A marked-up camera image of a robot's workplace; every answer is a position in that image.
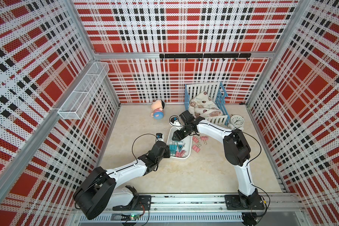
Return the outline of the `pink binder clip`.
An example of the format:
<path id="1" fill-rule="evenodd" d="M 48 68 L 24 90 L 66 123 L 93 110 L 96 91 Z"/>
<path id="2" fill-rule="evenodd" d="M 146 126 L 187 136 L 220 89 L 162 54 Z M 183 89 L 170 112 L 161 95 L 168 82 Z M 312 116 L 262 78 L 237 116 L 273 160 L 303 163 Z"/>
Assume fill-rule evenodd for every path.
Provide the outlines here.
<path id="1" fill-rule="evenodd" d="M 195 151 L 195 152 L 197 152 L 197 153 L 199 153 L 200 152 L 200 150 L 201 150 L 201 143 L 196 143 L 196 144 L 194 144 L 193 146 L 192 146 L 192 149 Z"/>
<path id="2" fill-rule="evenodd" d="M 186 151 L 182 150 L 180 152 L 176 152 L 175 153 L 175 157 L 177 157 L 177 158 L 186 158 Z"/>
<path id="3" fill-rule="evenodd" d="M 195 144 L 199 143 L 199 139 L 200 139 L 200 137 L 197 136 L 197 135 L 192 136 L 192 140 L 193 140 L 193 142 L 194 142 Z"/>
<path id="4" fill-rule="evenodd" d="M 208 136 L 200 136 L 200 139 L 205 145 L 207 145 L 207 141 L 209 140 Z"/>

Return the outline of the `white plastic storage box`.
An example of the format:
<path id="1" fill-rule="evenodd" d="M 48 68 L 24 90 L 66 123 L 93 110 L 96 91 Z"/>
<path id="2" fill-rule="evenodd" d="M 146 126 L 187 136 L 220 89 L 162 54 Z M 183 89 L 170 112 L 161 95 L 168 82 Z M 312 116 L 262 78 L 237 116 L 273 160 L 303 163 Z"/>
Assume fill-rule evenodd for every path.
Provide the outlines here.
<path id="1" fill-rule="evenodd" d="M 169 146 L 171 158 L 184 160 L 191 154 L 192 139 L 189 136 L 181 141 L 172 140 L 174 132 L 177 130 L 177 127 L 171 127 L 166 144 Z"/>

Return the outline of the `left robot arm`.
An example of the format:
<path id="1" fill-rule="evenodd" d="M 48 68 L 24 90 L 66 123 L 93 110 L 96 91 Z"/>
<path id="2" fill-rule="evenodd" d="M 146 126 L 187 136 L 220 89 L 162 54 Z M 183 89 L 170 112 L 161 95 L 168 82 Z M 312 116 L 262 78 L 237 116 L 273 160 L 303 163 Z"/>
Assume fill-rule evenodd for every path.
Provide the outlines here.
<path id="1" fill-rule="evenodd" d="M 161 160 L 170 158 L 169 149 L 163 141 L 156 141 L 148 153 L 132 163 L 109 170 L 95 168 L 74 192 L 75 206 L 88 220 L 96 218 L 106 208 L 125 206 L 126 209 L 134 209 L 139 203 L 136 189 L 132 186 L 119 186 L 157 171 Z"/>

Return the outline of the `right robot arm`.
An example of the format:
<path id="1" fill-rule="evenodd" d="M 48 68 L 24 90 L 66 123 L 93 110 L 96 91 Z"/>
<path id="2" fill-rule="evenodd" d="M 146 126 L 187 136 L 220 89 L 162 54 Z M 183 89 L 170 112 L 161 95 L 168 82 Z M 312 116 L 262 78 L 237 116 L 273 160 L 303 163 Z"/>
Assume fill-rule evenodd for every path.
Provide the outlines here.
<path id="1" fill-rule="evenodd" d="M 180 114 L 183 125 L 175 131 L 173 141 L 182 141 L 186 137 L 201 133 L 207 135 L 223 145 L 227 161 L 234 166 L 238 180 L 238 195 L 240 204 L 248 208 L 258 197 L 257 188 L 253 185 L 250 171 L 250 146 L 240 129 L 225 130 L 203 117 L 194 117 L 189 111 Z"/>

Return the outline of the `patterned baby blanket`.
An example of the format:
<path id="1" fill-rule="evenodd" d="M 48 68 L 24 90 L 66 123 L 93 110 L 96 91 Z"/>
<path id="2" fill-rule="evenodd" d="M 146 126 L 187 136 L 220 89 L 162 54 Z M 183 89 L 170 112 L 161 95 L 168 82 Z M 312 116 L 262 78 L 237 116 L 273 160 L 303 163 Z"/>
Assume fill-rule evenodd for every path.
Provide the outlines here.
<path id="1" fill-rule="evenodd" d="M 188 111 L 194 117 L 217 117 L 222 116 L 223 112 L 217 107 L 217 105 L 208 96 L 206 91 L 201 92 L 196 97 L 190 100 Z"/>

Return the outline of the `blue white toy crib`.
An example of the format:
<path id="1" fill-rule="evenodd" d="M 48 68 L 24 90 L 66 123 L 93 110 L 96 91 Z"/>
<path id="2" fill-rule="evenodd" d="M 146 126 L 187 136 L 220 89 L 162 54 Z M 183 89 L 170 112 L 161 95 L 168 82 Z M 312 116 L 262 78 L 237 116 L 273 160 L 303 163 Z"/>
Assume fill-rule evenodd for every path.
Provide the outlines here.
<path id="1" fill-rule="evenodd" d="M 201 116 L 216 125 L 228 125 L 225 108 L 228 94 L 221 82 L 189 84 L 185 86 L 185 108 L 195 117 Z"/>

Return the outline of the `white alarm clock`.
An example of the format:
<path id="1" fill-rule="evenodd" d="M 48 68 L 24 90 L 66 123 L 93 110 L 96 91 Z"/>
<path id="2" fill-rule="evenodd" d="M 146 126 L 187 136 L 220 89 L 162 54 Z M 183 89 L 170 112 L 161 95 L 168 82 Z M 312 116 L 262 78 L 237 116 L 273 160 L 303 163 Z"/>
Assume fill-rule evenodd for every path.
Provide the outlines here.
<path id="1" fill-rule="evenodd" d="M 244 118 L 242 118 L 240 115 L 232 115 L 229 119 L 228 127 L 231 130 L 235 129 L 244 129 Z"/>

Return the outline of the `black hook rail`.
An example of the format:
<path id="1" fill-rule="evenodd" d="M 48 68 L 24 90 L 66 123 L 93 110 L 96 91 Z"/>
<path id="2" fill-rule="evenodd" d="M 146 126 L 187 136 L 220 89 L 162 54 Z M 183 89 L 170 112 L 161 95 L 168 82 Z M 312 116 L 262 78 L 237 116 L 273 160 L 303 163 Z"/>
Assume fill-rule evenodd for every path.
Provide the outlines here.
<path id="1" fill-rule="evenodd" d="M 244 58 L 246 60 L 251 58 L 251 53 L 195 53 L 195 54 L 160 54 L 160 59 L 239 59 Z"/>

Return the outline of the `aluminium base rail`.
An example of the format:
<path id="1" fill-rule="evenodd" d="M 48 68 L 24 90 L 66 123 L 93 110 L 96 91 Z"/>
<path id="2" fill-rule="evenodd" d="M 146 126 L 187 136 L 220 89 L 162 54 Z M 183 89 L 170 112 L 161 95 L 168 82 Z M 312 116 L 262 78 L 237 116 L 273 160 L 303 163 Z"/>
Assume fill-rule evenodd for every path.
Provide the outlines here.
<path id="1" fill-rule="evenodd" d="M 264 209 L 230 209 L 225 194 L 151 194 L 148 211 L 113 211 L 106 208 L 88 220 L 75 210 L 71 226 L 240 226 L 243 216 L 259 226 L 310 226 L 305 208 L 295 193 L 261 194 Z"/>

